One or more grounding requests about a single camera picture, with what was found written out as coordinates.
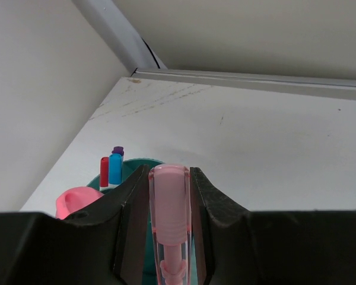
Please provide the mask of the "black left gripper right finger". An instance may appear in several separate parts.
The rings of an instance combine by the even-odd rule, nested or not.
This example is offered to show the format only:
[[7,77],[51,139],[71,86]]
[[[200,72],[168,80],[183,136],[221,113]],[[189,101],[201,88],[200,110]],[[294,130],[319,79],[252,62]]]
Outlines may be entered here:
[[190,169],[199,284],[356,284],[356,210],[249,211]]

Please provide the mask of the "purple capped white marker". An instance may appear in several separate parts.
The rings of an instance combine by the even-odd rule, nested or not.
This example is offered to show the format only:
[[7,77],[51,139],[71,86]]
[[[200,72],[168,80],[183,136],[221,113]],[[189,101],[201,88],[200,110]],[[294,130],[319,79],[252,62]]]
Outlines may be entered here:
[[115,146],[113,147],[112,154],[119,154],[122,157],[124,156],[124,148],[122,146]]

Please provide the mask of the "red capped white marker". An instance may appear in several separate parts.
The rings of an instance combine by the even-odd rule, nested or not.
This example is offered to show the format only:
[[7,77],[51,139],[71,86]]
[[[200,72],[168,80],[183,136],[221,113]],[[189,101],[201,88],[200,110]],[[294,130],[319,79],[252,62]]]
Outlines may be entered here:
[[109,158],[102,157],[100,160],[100,180],[99,187],[107,188],[109,186]]

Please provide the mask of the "teal round desk organizer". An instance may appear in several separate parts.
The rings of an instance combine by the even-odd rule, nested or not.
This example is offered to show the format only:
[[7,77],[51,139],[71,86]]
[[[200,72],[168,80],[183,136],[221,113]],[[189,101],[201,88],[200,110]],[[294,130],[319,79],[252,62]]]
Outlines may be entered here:
[[153,262],[148,173],[160,163],[125,161],[120,186],[87,206],[87,245],[94,284],[142,284],[144,266]]

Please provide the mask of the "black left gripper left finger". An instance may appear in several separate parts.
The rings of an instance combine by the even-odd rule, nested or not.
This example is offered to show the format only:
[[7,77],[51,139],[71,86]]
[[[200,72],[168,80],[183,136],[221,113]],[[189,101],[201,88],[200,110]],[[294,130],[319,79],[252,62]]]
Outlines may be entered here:
[[60,220],[0,213],[0,284],[141,284],[149,168]]

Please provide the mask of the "pink capped clear tube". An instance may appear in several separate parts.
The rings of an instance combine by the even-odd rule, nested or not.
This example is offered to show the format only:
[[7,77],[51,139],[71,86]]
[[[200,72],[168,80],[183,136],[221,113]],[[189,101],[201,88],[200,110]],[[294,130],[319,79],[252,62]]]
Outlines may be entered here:
[[100,191],[88,186],[79,186],[66,190],[56,199],[56,218],[63,220],[70,214],[98,200],[103,195]]

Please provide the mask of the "pink highlighter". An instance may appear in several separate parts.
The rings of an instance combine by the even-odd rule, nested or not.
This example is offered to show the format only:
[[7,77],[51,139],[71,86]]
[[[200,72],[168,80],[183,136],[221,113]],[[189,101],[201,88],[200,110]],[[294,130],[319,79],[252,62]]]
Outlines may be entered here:
[[160,164],[149,175],[151,230],[158,284],[190,284],[192,212],[189,169]]

